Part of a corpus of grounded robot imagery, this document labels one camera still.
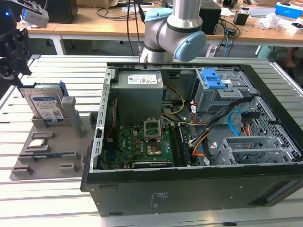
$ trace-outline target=aluminum extrusion table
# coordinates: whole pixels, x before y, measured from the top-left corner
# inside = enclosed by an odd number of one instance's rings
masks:
[[[23,82],[51,83],[62,79],[76,97],[80,115],[99,107],[107,62],[137,62],[122,56],[41,56],[30,60],[31,76]],[[198,58],[194,62],[250,64],[279,101],[303,127],[303,91],[276,64],[265,59]],[[0,101],[0,226],[167,227],[303,226],[303,189],[273,207],[211,210],[101,218],[89,193],[79,190],[81,178],[11,181],[9,175],[32,127],[31,109],[11,87]]]

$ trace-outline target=yellow wire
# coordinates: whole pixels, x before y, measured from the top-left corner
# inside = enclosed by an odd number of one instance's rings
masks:
[[[180,113],[183,109],[184,109],[184,103],[185,103],[185,100],[183,99],[183,97],[180,95],[180,93],[178,91],[176,91],[174,88],[172,87],[169,87],[170,89],[172,89],[174,92],[177,93],[177,95],[182,99],[182,106],[179,110],[175,111],[175,112],[171,112],[171,113],[163,113],[162,115],[174,115],[174,114],[178,114]]]

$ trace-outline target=wooden desk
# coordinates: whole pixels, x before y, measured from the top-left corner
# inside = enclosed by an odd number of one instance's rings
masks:
[[[245,7],[265,7],[254,5],[253,2],[251,5],[243,4],[243,1],[238,1],[235,9],[240,9],[240,6],[244,5]],[[226,21],[233,23],[234,17],[225,17]],[[276,29],[264,29],[261,30],[257,25],[255,25],[258,18],[248,17],[246,24],[244,26],[237,25],[240,29],[241,34],[235,40],[235,44],[243,45],[263,45],[270,46],[300,46],[303,47],[303,35],[295,34],[290,35],[286,32],[286,29],[279,27],[279,30]]]
[[[53,34],[54,29],[57,27],[58,23],[48,23],[47,28],[34,27],[32,29],[27,29],[30,35],[32,34]],[[17,27],[23,27],[19,22],[17,22]]]
[[[107,17],[119,17],[126,15],[126,12],[107,14]],[[139,36],[144,36],[144,23],[138,17]],[[105,35],[105,36],[126,36],[126,21],[113,21],[99,17],[94,8],[78,8],[78,14],[72,24],[59,24],[54,29],[55,34],[61,35]],[[129,35],[137,36],[136,22],[129,21]]]
[[[245,7],[261,7],[254,4],[245,5],[242,0],[238,1],[235,9],[239,9],[241,5]],[[108,17],[117,17],[126,15],[126,12],[116,12],[114,14],[108,14]],[[225,20],[233,23],[234,17],[224,17]],[[261,30],[255,25],[257,18],[248,18],[245,26],[237,26],[241,34],[234,41],[234,44],[238,45],[255,45],[255,46],[292,46],[303,47],[303,35],[289,35],[285,29],[265,29]],[[140,40],[144,41],[144,23],[138,20],[139,36]],[[78,14],[72,24],[56,24],[50,23],[45,29],[34,28],[29,30],[31,38],[51,38],[54,41],[54,45],[57,54],[65,54],[63,39],[84,39],[84,40],[117,40],[126,41],[127,29],[126,21],[113,21],[99,17],[93,8],[79,8]],[[129,35],[131,41],[137,41],[137,31],[135,21],[129,21]],[[218,25],[215,35],[207,35],[210,48],[207,52],[207,56],[213,56],[212,50],[217,48],[217,45],[224,38],[224,30],[221,25]]]

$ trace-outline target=black storage box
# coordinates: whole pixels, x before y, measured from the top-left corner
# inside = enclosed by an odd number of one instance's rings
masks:
[[[36,0],[44,8],[45,0]],[[16,21],[20,21],[22,6],[8,1]],[[47,10],[49,22],[71,24],[78,12],[76,0],[49,0]]]
[[[202,31],[206,35],[214,35],[221,14],[221,8],[213,0],[203,0],[200,17],[203,20]]]

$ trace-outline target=blue hard drive label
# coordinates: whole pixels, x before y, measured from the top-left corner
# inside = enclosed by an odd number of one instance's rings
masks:
[[[55,97],[33,97],[36,110],[47,122],[61,122],[64,117]]]

